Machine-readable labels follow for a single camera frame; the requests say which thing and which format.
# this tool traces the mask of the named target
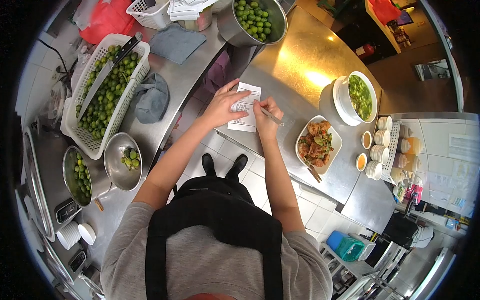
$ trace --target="plate of fried food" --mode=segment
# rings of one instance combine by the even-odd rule
[[[315,116],[300,132],[295,152],[304,165],[312,165],[319,175],[323,175],[341,147],[342,139],[330,123],[322,116]]]

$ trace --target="knife handle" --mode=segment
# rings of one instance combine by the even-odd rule
[[[137,33],[125,44],[122,46],[118,54],[115,56],[113,60],[113,65],[119,64],[122,59],[127,56],[127,54],[135,48],[135,46],[142,40],[143,35],[137,31]]]

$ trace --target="gray shirt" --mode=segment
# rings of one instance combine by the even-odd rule
[[[102,265],[100,280],[107,299],[146,299],[145,248],[153,212],[141,202],[127,207]],[[331,299],[332,279],[314,237],[289,232],[281,251],[284,299]],[[185,228],[167,239],[167,291],[171,300],[200,293],[264,299],[262,256],[257,250],[217,241],[207,227]]]

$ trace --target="stainless steel counter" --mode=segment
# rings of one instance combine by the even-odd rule
[[[129,35],[133,36],[137,31],[143,34],[143,41],[145,42],[148,42],[156,32],[155,29],[142,27],[138,22],[135,22]],[[150,72],[159,73],[167,81],[170,103],[163,119],[154,124],[141,124],[136,119],[133,109],[127,110],[119,129],[119,132],[130,134],[142,151],[144,169],[139,186],[145,180],[150,167],[158,159],[158,155],[183,110],[186,100],[195,92],[204,73],[215,62],[226,45],[225,40],[218,34],[215,15],[212,24],[201,33],[206,35],[207,40],[182,65],[152,53],[148,56]],[[90,224],[96,232],[96,241],[92,246],[89,246],[88,255],[97,268],[101,266],[108,243],[119,226],[125,209],[132,202],[138,189],[137,187],[131,192],[123,192],[113,187],[107,193],[106,199],[100,200],[104,207],[103,212],[100,212],[95,204],[91,204],[82,210],[79,218]]]
[[[288,32],[284,40],[265,47],[247,67],[240,81],[261,86],[261,99],[272,96],[284,111],[282,120],[285,126],[278,129],[277,139],[291,177],[346,204],[345,211],[342,211],[345,216],[364,225],[368,223],[369,228],[382,232],[394,209],[391,192],[382,181],[368,179],[365,174],[360,177],[361,184],[355,186],[360,176],[355,159],[366,152],[360,144],[361,135],[365,131],[373,132],[375,122],[348,126],[341,120],[333,103],[332,81],[352,71],[364,73],[380,99],[381,87],[355,53],[321,22],[302,8],[295,7],[288,14]],[[343,142],[328,172],[321,176],[321,183],[313,178],[295,154],[298,134],[315,115],[324,116]],[[229,140],[263,155],[255,133],[229,130],[226,125],[217,130]]]

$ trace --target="pen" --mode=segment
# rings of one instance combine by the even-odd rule
[[[264,113],[267,117],[269,117],[273,122],[277,123],[280,127],[285,126],[285,123],[279,120],[277,117],[272,115],[268,110],[260,106],[262,113]]]

